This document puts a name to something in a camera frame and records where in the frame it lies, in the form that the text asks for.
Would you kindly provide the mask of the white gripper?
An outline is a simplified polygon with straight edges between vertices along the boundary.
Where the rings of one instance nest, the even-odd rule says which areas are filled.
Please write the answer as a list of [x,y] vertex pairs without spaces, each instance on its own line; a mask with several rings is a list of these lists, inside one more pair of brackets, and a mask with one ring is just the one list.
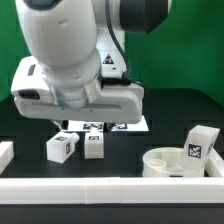
[[11,93],[27,118],[105,123],[139,122],[144,96],[137,84],[105,84],[93,60],[54,69],[33,56],[21,60]]

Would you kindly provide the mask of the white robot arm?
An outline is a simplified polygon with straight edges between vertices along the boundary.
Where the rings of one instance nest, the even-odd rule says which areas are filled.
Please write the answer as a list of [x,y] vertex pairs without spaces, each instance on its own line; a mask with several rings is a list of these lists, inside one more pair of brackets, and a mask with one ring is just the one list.
[[147,34],[172,0],[15,0],[31,53],[19,63],[11,92],[21,115],[52,121],[137,123],[144,88],[116,33]]

